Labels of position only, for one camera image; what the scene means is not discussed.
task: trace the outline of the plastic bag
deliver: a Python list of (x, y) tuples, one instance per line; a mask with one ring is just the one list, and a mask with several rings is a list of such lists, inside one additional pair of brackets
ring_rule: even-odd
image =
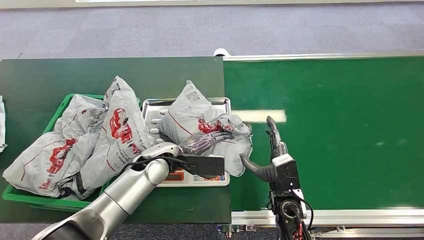
[(203, 135), (230, 132), (234, 139), (212, 142), (213, 144), (209, 144), (210, 149), (203, 151), (201, 155), (224, 156), (225, 171), (236, 177), (245, 171), (239, 154), (245, 153), (249, 156), (253, 150), (251, 128), (244, 124), (239, 116), (214, 108), (191, 81), (187, 81), (157, 127), (174, 143), (189, 150), (191, 146), (197, 146), (193, 142), (203, 139)]
[(107, 90), (104, 103), (109, 110), (94, 153), (79, 173), (63, 183), (63, 197), (69, 193), (77, 194), (80, 199), (88, 197), (119, 174), (137, 154), (153, 146), (137, 97), (119, 76)]
[(3, 96), (0, 95), (0, 153), (7, 147), (6, 144), (6, 111)]
[(3, 177), (17, 189), (58, 197), (59, 182), (75, 175), (93, 152), (106, 111), (102, 100), (76, 94), (53, 132), (24, 150)]

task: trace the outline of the stainless steel tray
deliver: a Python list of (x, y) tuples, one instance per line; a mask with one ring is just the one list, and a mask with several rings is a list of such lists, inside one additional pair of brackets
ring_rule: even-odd
[[(231, 113), (230, 100), (226, 97), (208, 98), (214, 108)], [(144, 122), (149, 129), (154, 144), (172, 142), (167, 136), (160, 134), (157, 128), (159, 120), (167, 113), (175, 99), (147, 99), (143, 102), (142, 114)], [(165, 180), (158, 187), (223, 187), (230, 184), (230, 175), (226, 172), (224, 176), (213, 179), (204, 179), (197, 175), (191, 175), (185, 170), (176, 170), (171, 175), (180, 176), (180, 180)]]
[[(208, 98), (214, 108), (231, 113), (230, 100), (226, 97), (213, 97)], [(163, 142), (172, 142), (166, 136), (159, 134), (157, 124), (159, 120), (167, 113), (171, 104), (175, 101), (173, 99), (147, 99), (143, 102), (141, 109), (144, 122), (149, 129), (152, 137), (154, 137), (154, 143), (160, 144)]]

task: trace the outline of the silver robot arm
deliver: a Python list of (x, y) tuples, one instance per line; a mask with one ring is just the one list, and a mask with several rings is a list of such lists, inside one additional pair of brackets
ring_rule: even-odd
[[(181, 148), (170, 142), (155, 145), (133, 160), (151, 159), (161, 155), (176, 157)], [(167, 161), (155, 158), (142, 170), (128, 167), (90, 205), (54, 223), (38, 233), (32, 240), (107, 240), (131, 215), (140, 203), (162, 183), (170, 172)]]

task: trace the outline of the red printed logo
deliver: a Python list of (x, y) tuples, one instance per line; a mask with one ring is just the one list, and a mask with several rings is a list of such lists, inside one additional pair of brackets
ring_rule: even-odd
[(53, 153), (50, 157), (51, 167), (47, 169), (47, 172), (51, 174), (57, 174), (62, 168), (65, 162), (65, 158), (71, 150), (72, 146), (77, 142), (75, 138), (66, 140), (64, 146), (56, 147), (53, 149)]
[(117, 108), (113, 111), (113, 115), (109, 120), (109, 126), (112, 131), (112, 137), (120, 139), (123, 144), (130, 143), (129, 145), (132, 147), (134, 154), (140, 152), (136, 144), (131, 143), (133, 141), (133, 132), (128, 125), (127, 113), (123, 108)]
[(215, 123), (209, 124), (209, 123), (206, 123), (205, 120), (203, 119), (198, 120), (197, 127), (200, 131), (202, 131), (205, 134), (223, 130), (223, 127), (220, 121), (216, 121)]

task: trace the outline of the black cable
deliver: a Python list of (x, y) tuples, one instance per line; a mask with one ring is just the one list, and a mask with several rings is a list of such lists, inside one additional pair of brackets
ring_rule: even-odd
[(293, 196), (295, 198), (297, 198), (301, 202), (304, 202), (310, 209), (310, 221), (309, 221), (309, 225), (307, 226), (307, 230), (310, 231), (312, 228), (312, 221), (314, 220), (314, 210), (312, 209), (311, 205), (307, 201), (305, 201), (304, 199), (302, 199), (300, 196), (298, 196), (295, 193), (295, 190), (293, 188), (291, 189), (291, 192), (293, 193)]
[(127, 163), (127, 164), (126, 164), (126, 165), (122, 168), (122, 170), (120, 171), (119, 175), (121, 175), (123, 172), (125, 172), (125, 170), (127, 170), (128, 166), (134, 166), (134, 165), (140, 165), (140, 164), (149, 163), (149, 162), (151, 162), (151, 161), (153, 161), (153, 160), (155, 160), (155, 159), (163, 159), (163, 160), (173, 161), (173, 162), (177, 162), (177, 163), (185, 164), (185, 165), (187, 165), (187, 166), (191, 166), (191, 165), (196, 166), (195, 164), (190, 164), (190, 163), (188, 163), (188, 162), (186, 162), (186, 161), (183, 161), (183, 160), (180, 160), (180, 159), (178, 159), (178, 158), (174, 158), (174, 157), (169, 157), (169, 156), (155, 156), (155, 157), (152, 157), (152, 158), (150, 158), (150, 159), (146, 159), (146, 160), (142, 160), (142, 161), (136, 161), (136, 162), (130, 162), (130, 163)]
[(139, 165), (139, 164), (145, 164), (147, 162), (149, 162), (150, 159), (147, 160), (143, 160), (143, 161), (136, 161), (136, 162), (129, 162), (127, 163), (125, 166), (123, 166), (122, 170), (120, 171), (119, 175), (121, 175), (122, 173), (125, 172), (125, 170), (127, 170), (128, 166), (134, 166), (134, 165)]

